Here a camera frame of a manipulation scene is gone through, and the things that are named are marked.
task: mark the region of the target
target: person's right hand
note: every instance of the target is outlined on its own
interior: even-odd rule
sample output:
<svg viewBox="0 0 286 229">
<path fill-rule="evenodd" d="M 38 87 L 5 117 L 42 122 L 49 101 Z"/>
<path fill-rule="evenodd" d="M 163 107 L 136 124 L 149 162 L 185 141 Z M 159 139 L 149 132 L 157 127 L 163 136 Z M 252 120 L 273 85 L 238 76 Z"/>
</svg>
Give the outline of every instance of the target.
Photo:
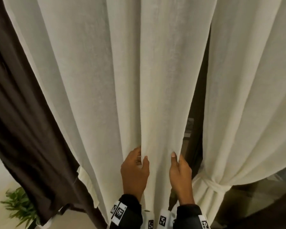
<svg viewBox="0 0 286 229">
<path fill-rule="evenodd" d="M 182 155 L 179 163 L 175 152 L 171 155 L 170 183 L 180 205 L 195 204 L 192 189 L 192 170 Z"/>
</svg>

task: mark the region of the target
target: hand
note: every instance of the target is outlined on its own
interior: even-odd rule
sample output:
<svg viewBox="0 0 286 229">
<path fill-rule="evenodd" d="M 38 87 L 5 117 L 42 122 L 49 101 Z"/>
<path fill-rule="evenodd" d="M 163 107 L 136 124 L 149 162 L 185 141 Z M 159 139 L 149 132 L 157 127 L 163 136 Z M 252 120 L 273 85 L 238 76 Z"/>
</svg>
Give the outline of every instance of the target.
<svg viewBox="0 0 286 229">
<path fill-rule="evenodd" d="M 179 164 L 175 152 L 171 155 L 170 184 L 180 205 L 195 204 L 192 189 L 192 170 L 182 155 Z"/>
<path fill-rule="evenodd" d="M 141 147 L 132 150 L 121 165 L 124 194 L 134 195 L 141 201 L 149 176 L 149 161 L 147 156 L 143 160 L 142 168 L 137 166 L 137 157 L 141 155 Z"/>
</svg>

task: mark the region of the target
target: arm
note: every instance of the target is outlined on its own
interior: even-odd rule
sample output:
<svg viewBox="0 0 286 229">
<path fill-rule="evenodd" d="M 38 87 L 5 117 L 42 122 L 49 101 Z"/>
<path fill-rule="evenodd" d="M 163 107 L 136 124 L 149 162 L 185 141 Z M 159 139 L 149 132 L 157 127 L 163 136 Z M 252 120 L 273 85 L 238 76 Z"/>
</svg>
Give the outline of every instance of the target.
<svg viewBox="0 0 286 229">
<path fill-rule="evenodd" d="M 182 155 L 177 161 L 172 153 L 170 168 L 170 183 L 176 192 L 180 206 L 177 208 L 177 218 L 173 229 L 209 229 L 201 210 L 195 204 L 192 190 L 192 170 Z"/>
<path fill-rule="evenodd" d="M 141 147 L 134 149 L 121 165 L 124 194 L 111 211 L 110 229 L 140 229 L 143 223 L 140 201 L 149 176 L 149 161 L 145 157 L 140 169 L 140 155 Z"/>
</svg>

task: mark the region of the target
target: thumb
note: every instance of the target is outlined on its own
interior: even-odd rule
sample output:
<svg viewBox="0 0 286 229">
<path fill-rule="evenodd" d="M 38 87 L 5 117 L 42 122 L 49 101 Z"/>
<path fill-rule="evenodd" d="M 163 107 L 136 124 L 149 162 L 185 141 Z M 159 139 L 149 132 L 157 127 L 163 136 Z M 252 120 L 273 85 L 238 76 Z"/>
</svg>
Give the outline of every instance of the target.
<svg viewBox="0 0 286 229">
<path fill-rule="evenodd" d="M 147 156 L 145 156 L 143 159 L 142 170 L 149 174 L 149 160 Z"/>
<path fill-rule="evenodd" d="M 177 155 L 175 152 L 172 152 L 172 155 L 171 155 L 171 167 L 170 168 L 178 168 L 178 162 L 177 162 Z"/>
</svg>

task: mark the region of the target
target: plant pot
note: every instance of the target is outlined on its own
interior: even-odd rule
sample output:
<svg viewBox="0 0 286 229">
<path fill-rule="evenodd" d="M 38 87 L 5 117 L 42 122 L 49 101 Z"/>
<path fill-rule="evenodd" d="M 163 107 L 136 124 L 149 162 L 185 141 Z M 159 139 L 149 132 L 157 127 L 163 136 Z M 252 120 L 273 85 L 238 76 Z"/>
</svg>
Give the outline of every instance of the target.
<svg viewBox="0 0 286 229">
<path fill-rule="evenodd" d="M 47 221 L 47 223 L 45 225 L 37 225 L 39 228 L 41 229 L 48 229 L 52 224 L 52 219 L 49 219 L 49 221 Z"/>
</svg>

